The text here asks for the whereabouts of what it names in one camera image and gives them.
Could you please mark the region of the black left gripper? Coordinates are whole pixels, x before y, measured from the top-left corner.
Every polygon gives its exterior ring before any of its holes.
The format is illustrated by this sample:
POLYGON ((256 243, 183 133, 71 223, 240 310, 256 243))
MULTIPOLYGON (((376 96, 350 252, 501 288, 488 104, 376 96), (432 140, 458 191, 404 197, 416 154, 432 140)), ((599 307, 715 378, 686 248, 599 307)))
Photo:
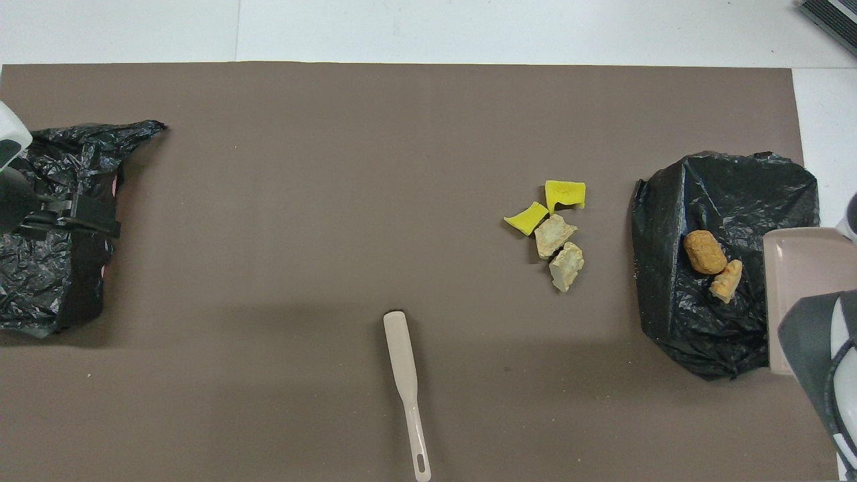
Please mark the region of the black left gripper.
POLYGON ((70 210, 71 226, 119 238, 121 223, 115 202, 102 202, 82 194, 37 195, 24 174, 10 167, 1 171, 1 232, 52 231, 63 226, 70 210))

